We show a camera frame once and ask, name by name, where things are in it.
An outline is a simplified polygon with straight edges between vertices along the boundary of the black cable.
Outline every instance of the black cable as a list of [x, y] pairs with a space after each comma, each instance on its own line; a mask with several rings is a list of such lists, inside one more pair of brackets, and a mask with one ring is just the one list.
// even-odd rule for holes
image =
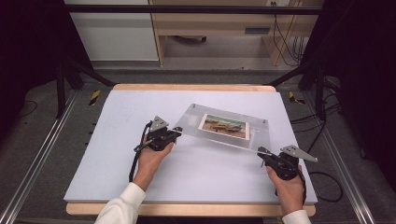
[[[336, 108], [337, 106], [339, 106], [340, 104], [335, 104], [335, 105], [331, 105], [331, 106], [329, 106], [328, 108], [326, 108], [326, 111], [328, 111], [328, 110], [331, 110], [331, 109], [333, 109], [333, 108]], [[290, 124], [299, 124], [299, 123], [306, 123], [306, 122], [308, 122], [308, 121], [310, 121], [310, 120], [312, 120], [312, 119], [315, 119], [316, 118], [316, 116], [317, 116], [318, 114], [313, 114], [313, 115], [308, 115], [308, 116], [306, 116], [306, 117], [302, 117], [302, 118], [299, 118], [299, 119], [292, 119], [291, 121], [290, 121]]]
[[[150, 123], [146, 124], [146, 127], [145, 127], [145, 129], [143, 130], [143, 133], [142, 133], [142, 138], [140, 139], [140, 145], [139, 146], [143, 146], [143, 142], [145, 140], [145, 135], [146, 135], [146, 130], [151, 126], [151, 123], [152, 123], [152, 121]], [[141, 151], [142, 150], [138, 150], [136, 152], [136, 154], [134, 154], [134, 162], [132, 163], [131, 172], [129, 173], [129, 182], [132, 182], [134, 180], [134, 170], [136, 169], [136, 164], [137, 164], [137, 161], [139, 160]]]
[[335, 112], [340, 112], [340, 111], [342, 111], [341, 106], [340, 106], [339, 104], [337, 104], [337, 105], [338, 105], [338, 106], [337, 106], [338, 108], [337, 108], [336, 110], [330, 112], [328, 115], [331, 115], [331, 114], [333, 114], [333, 113], [335, 113]]
[[334, 108], [337, 108], [337, 109], [338, 109], [339, 107], [341, 107], [341, 105], [337, 103], [337, 104], [335, 104], [335, 105], [329, 106], [329, 107], [326, 109], [326, 111], [327, 111], [327, 110], [334, 109]]
[[303, 172], [301, 172], [301, 170], [300, 169], [298, 169], [298, 167], [297, 167], [297, 170], [298, 170], [298, 176], [301, 178], [301, 181], [303, 182], [303, 189], [304, 189], [304, 191], [303, 191], [303, 204], [305, 203], [305, 199], [306, 199], [306, 184], [305, 184], [305, 177], [304, 177], [304, 175], [303, 175]]
[[318, 125], [315, 126], [315, 127], [309, 128], [309, 129], [294, 131], [294, 133], [305, 133], [305, 132], [309, 132], [309, 131], [312, 131], [312, 130], [316, 129], [317, 127], [320, 127], [321, 125], [323, 125], [323, 122], [320, 123], [320, 124], [318, 124]]
[[327, 95], [327, 96], [324, 98], [324, 101], [326, 101], [326, 100], [329, 99], [330, 97], [336, 96], [336, 95], [337, 95], [337, 93], [331, 93], [331, 94]]
[[23, 118], [23, 117], [26, 117], [26, 116], [28, 116], [28, 115], [31, 115], [31, 114], [37, 109], [37, 103], [36, 103], [35, 101], [25, 101], [25, 103], [26, 103], [26, 102], [33, 103], [33, 104], [35, 105], [35, 107], [34, 107], [31, 111], [29, 111], [29, 113], [26, 113], [26, 114], [24, 114], [24, 115], [19, 115], [19, 116], [18, 116], [19, 119], [20, 119], [20, 118]]
[[281, 35], [281, 37], [282, 37], [282, 40], [284, 41], [284, 43], [285, 43], [285, 45], [286, 45], [286, 48], [288, 49], [288, 51], [289, 51], [289, 53], [290, 53], [290, 50], [289, 50], [289, 48], [288, 48], [288, 44], [286, 43], [286, 39], [283, 38], [282, 32], [279, 30], [279, 26], [277, 25], [276, 14], [274, 14], [274, 18], [275, 18], [275, 20], [274, 20], [274, 29], [273, 29], [273, 39], [274, 39], [275, 47], [276, 47], [277, 50], [279, 51], [280, 57], [282, 57], [282, 60], [283, 60], [283, 62], [284, 62], [285, 64], [287, 64], [287, 65], [289, 65], [289, 66], [297, 66], [298, 64], [289, 64], [289, 63], [287, 63], [286, 60], [285, 60], [285, 58], [283, 57], [282, 51], [281, 51], [281, 50], [279, 49], [279, 47], [277, 46], [277, 43], [276, 43], [276, 40], [275, 40], [275, 31], [276, 31], [276, 28], [278, 29], [278, 32], [280, 33], [280, 35]]
[[317, 197], [319, 199], [321, 199], [325, 202], [328, 202], [328, 203], [338, 203], [341, 201], [341, 199], [344, 196], [344, 190], [343, 190], [343, 187], [341, 186], [340, 182], [337, 179], [335, 179], [332, 175], [329, 175], [329, 174], [326, 174], [326, 173], [323, 173], [320, 171], [308, 172], [308, 174], [309, 175], [326, 175], [327, 177], [331, 178], [338, 185], [338, 188], [340, 189], [340, 195], [336, 199], [327, 199], [327, 198], [321, 197], [320, 195], [317, 195]]
[[[300, 43], [299, 43], [299, 48], [297, 50], [297, 40], [299, 39], [300, 39]], [[293, 52], [292, 57], [294, 57], [297, 60], [297, 64], [299, 65], [304, 55], [303, 48], [304, 48], [304, 38], [302, 36], [294, 37], [293, 47], [292, 47], [292, 52]]]
[[324, 126], [326, 125], [326, 119], [323, 121], [322, 126], [317, 134], [317, 136], [315, 137], [314, 141], [311, 143], [311, 146], [309, 146], [308, 150], [306, 151], [306, 153], [309, 154], [309, 152], [312, 150], [312, 147], [314, 146], [314, 144], [317, 142], [320, 134], [323, 132]]

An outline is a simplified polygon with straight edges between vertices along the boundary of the cabinet door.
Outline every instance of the cabinet door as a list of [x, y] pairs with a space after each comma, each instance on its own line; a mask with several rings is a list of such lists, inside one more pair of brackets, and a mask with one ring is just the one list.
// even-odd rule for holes
[[[64, 0], [66, 4], [147, 5], [147, 0]], [[70, 13], [91, 61], [158, 61], [150, 14]]]

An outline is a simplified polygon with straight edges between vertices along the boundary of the wooden table edge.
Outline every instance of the wooden table edge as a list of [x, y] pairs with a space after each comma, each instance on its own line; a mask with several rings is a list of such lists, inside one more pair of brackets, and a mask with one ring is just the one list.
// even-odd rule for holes
[[[69, 202], [69, 215], [98, 215], [106, 203]], [[313, 203], [304, 210], [312, 217], [316, 213]], [[142, 203], [139, 216], [147, 217], [282, 217], [278, 203]]]
[[191, 84], [118, 84], [115, 91], [269, 91], [272, 86], [259, 85], [191, 85]]

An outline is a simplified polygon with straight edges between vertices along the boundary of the hand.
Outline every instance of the hand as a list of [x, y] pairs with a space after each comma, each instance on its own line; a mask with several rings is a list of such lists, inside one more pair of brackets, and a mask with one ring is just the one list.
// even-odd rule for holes
[[291, 180], [282, 180], [276, 175], [275, 170], [267, 166], [267, 173], [270, 179], [274, 182], [277, 196], [280, 200], [283, 216], [303, 209], [303, 181], [299, 176]]
[[173, 145], [173, 142], [168, 144], [162, 151], [154, 151], [149, 147], [143, 148], [140, 152], [137, 173], [132, 182], [146, 191], [163, 158], [172, 151]]

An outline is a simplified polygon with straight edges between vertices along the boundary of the metal extrusion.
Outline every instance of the metal extrusion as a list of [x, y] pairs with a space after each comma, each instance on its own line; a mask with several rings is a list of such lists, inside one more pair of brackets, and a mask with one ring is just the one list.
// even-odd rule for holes
[[[303, 95], [307, 101], [309, 108], [313, 113], [315, 113], [313, 94], [303, 91]], [[346, 191], [346, 195], [348, 196], [360, 223], [374, 224], [374, 217], [369, 207], [367, 206], [366, 201], [364, 201], [364, 198], [361, 195], [361, 191], [359, 190], [355, 180], [353, 179], [352, 174], [347, 169], [347, 166], [342, 159], [341, 154], [339, 153], [337, 146], [332, 140], [332, 136], [330, 135], [326, 127], [324, 127], [323, 129], [323, 141], [332, 160], [332, 164], [334, 165], [334, 169], [340, 178], [343, 188]]]
[[32, 162], [29, 170], [27, 171], [25, 177], [20, 183], [17, 191], [12, 197], [11, 201], [8, 203], [6, 209], [0, 216], [0, 224], [12, 224], [18, 213], [23, 206], [24, 201], [26, 200], [30, 190], [32, 189], [35, 181], [40, 174], [41, 168], [43, 167], [48, 155], [50, 154], [53, 145], [55, 144], [56, 139], [58, 138], [59, 133], [61, 132], [65, 121], [67, 120], [73, 105], [77, 99], [79, 91], [71, 91], [70, 96], [66, 102], [66, 109], [64, 113], [55, 120], [52, 128], [49, 131], [43, 145], [38, 150], [34, 161]]
[[334, 15], [340, 9], [321, 7], [240, 7], [240, 6], [170, 6], [170, 5], [42, 5], [45, 9], [84, 13], [196, 13], [196, 14], [270, 14]]

